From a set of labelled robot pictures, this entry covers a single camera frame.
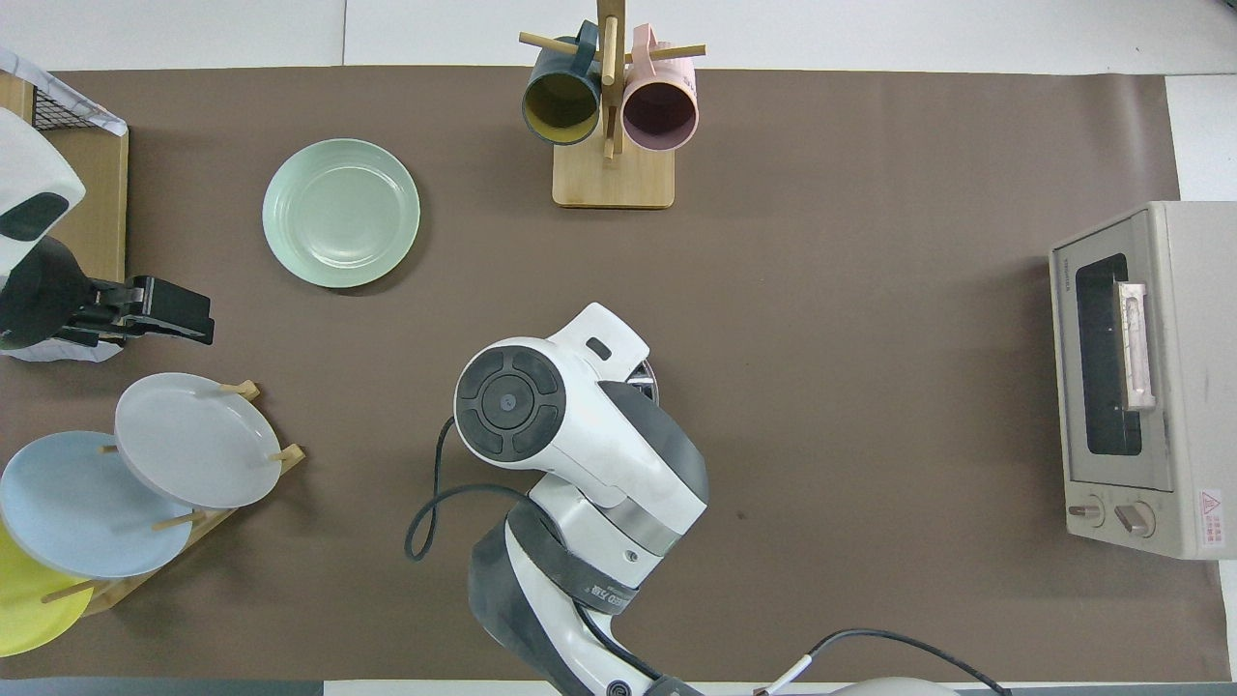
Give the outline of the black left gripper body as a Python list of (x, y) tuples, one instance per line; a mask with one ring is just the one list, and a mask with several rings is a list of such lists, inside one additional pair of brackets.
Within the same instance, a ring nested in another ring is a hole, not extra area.
[(59, 339), (84, 347), (99, 342), (125, 345), (127, 339), (153, 334), (147, 316), (153, 276), (134, 276), (127, 282), (90, 278), (87, 300), (71, 314)]

